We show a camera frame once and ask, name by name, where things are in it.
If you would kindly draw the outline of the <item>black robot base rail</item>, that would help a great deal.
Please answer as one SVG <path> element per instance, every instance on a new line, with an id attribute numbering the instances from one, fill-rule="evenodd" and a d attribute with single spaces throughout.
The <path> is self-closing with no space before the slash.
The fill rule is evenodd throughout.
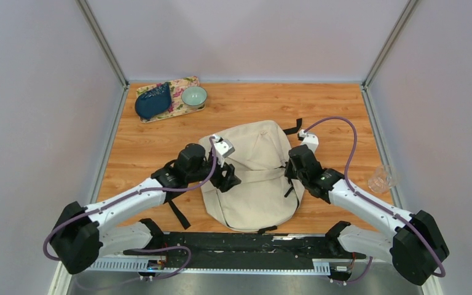
<path id="1" fill-rule="evenodd" d="M 307 270 L 314 259 L 351 262 L 357 254 L 345 251 L 324 235 L 169 232 L 153 238 L 149 250 L 186 246 L 187 268 L 246 270 Z"/>

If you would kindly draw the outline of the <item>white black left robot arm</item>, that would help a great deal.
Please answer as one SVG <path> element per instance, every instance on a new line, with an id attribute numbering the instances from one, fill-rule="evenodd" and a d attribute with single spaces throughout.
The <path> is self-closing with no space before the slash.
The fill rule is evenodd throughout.
<path id="1" fill-rule="evenodd" d="M 175 160 L 127 191 L 105 201 L 64 207 L 42 246 L 45 257 L 60 261 L 68 273 L 88 269 L 98 258 L 125 250 L 142 249 L 159 253 L 163 238 L 154 226 L 138 222 L 120 224 L 147 209 L 171 203 L 187 192 L 211 183 L 226 192 L 241 183 L 235 168 L 226 162 L 235 148 L 229 140 L 211 136 L 207 151 L 200 144 L 188 144 Z"/>

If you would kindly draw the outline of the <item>cream canvas backpack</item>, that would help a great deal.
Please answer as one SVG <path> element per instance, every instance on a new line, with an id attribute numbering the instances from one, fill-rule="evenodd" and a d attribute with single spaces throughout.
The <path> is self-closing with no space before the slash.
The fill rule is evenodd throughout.
<path id="1" fill-rule="evenodd" d="M 217 132 L 235 151 L 226 163 L 241 183 L 221 192 L 211 182 L 200 188 L 206 212 L 232 230 L 256 232 L 289 220 L 299 208 L 305 188 L 285 176 L 289 139 L 273 120 L 238 125 Z"/>

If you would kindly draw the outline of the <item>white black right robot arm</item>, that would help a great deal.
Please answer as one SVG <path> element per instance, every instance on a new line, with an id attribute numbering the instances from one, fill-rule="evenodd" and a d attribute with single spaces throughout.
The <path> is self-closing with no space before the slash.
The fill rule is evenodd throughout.
<path id="1" fill-rule="evenodd" d="M 327 233 L 327 252 L 342 257 L 347 252 L 389 262 L 407 281 L 422 286 L 431 276 L 443 277 L 443 262 L 450 255 L 431 214 L 398 208 L 367 193 L 332 168 L 323 168 L 306 145 L 288 152 L 285 175 L 302 183 L 310 195 L 341 207 L 375 229 L 361 229 L 338 222 Z"/>

